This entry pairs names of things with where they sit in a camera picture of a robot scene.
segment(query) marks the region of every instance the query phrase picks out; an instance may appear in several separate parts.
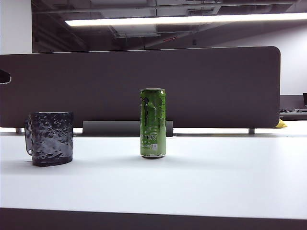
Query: desk surface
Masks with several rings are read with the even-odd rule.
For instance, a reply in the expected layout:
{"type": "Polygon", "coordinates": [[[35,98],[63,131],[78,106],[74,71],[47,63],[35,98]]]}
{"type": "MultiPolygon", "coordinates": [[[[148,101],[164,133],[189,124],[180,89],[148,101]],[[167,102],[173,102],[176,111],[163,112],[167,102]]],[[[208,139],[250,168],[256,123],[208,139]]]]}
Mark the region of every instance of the desk surface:
{"type": "Polygon", "coordinates": [[[4,135],[0,206],[307,219],[307,121],[287,124],[167,138],[157,160],[139,156],[138,138],[78,137],[73,162],[52,167],[32,166],[24,137],[4,135]]]}

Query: exposed ceiling ducts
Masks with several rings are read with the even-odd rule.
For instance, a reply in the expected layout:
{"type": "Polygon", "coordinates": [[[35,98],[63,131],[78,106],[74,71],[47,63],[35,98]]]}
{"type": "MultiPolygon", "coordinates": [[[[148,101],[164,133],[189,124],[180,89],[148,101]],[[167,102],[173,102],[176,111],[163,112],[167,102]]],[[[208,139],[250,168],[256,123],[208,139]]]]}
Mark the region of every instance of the exposed ceiling ducts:
{"type": "Polygon", "coordinates": [[[57,51],[144,49],[224,23],[70,28],[65,20],[282,13],[290,8],[299,11],[292,7],[298,3],[299,0],[32,0],[34,42],[39,47],[44,41],[44,47],[50,44],[49,49],[54,46],[57,51]]]}

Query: gray textured mug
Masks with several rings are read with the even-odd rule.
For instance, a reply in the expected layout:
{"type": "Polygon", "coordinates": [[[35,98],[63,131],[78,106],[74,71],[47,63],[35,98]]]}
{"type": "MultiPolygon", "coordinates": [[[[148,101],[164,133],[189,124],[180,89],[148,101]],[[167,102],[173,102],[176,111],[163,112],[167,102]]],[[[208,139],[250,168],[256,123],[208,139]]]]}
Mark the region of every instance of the gray textured mug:
{"type": "Polygon", "coordinates": [[[72,161],[72,112],[38,112],[24,121],[26,150],[33,165],[50,166],[72,161]]]}

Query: fluorescent light fixture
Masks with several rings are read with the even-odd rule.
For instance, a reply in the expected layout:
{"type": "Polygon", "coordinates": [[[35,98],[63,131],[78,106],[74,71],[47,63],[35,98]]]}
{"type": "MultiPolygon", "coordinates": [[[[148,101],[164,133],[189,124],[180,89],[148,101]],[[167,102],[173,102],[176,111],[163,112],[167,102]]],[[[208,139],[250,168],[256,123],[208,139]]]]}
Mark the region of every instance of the fluorescent light fixture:
{"type": "Polygon", "coordinates": [[[113,18],[92,20],[68,20],[70,26],[97,25],[151,25],[151,24],[193,24],[193,23],[221,23],[221,22],[256,22],[280,20],[305,20],[307,13],[268,13],[241,15],[210,15],[210,16],[182,16],[182,17],[151,17],[151,18],[113,18]]]}

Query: energy drink can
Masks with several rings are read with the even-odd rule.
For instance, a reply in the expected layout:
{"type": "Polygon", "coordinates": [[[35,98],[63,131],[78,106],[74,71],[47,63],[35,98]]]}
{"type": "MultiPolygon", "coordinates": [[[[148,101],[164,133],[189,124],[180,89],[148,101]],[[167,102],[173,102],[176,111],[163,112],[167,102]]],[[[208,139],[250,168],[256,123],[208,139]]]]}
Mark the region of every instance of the energy drink can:
{"type": "Polygon", "coordinates": [[[161,158],[166,154],[165,89],[141,89],[141,156],[161,158]]]}

